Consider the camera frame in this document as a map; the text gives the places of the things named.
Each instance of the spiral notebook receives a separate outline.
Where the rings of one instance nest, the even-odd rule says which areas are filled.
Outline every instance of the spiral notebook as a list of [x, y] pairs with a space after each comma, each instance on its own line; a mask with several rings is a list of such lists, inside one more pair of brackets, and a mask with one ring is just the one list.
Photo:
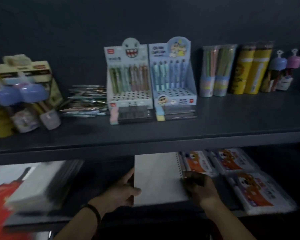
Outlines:
[[134, 186], [142, 193], [134, 198], [134, 206], [188, 201], [181, 178], [178, 153], [136, 155]]

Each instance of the person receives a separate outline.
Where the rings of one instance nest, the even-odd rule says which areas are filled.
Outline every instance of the person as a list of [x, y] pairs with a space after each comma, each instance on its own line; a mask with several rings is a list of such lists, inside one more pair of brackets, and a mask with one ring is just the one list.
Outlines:
[[[132, 196], [141, 194], [141, 189], [128, 185], [134, 174], [132, 168], [118, 182], [88, 204], [97, 209], [101, 219], [120, 206], [132, 206]], [[220, 200], [212, 179], [204, 174], [186, 172], [184, 187], [190, 192], [194, 202], [202, 207], [207, 217], [213, 221], [224, 240], [256, 240], [247, 228]], [[91, 240], [98, 226], [96, 214], [90, 208], [82, 208], [72, 220], [55, 236], [55, 240]]]

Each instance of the dark wall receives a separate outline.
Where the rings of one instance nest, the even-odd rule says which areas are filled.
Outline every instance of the dark wall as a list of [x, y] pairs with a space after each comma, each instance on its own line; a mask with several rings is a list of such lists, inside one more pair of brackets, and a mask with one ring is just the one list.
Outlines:
[[62, 90], [106, 83], [104, 46], [173, 36], [192, 41], [198, 79], [203, 45], [299, 47], [300, 0], [0, 0], [0, 61], [20, 53], [48, 60]]

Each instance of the yellow pencil canister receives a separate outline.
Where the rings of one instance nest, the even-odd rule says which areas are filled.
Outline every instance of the yellow pencil canister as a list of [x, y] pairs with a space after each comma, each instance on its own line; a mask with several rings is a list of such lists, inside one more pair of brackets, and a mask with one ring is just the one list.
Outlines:
[[273, 41], [259, 42], [256, 45], [244, 93], [257, 94], [259, 92], [262, 78], [268, 67], [272, 48]]
[[256, 51], [256, 43], [246, 43], [241, 46], [237, 59], [235, 74], [231, 84], [232, 94], [243, 94], [247, 78], [252, 65], [253, 56]]

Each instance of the pink lid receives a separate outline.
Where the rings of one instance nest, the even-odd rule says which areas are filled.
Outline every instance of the pink lid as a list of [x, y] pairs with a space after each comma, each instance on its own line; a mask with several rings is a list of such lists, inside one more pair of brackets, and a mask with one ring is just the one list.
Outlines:
[[286, 68], [299, 68], [300, 67], [300, 56], [297, 56], [297, 49], [293, 49], [293, 56], [288, 57], [288, 64]]

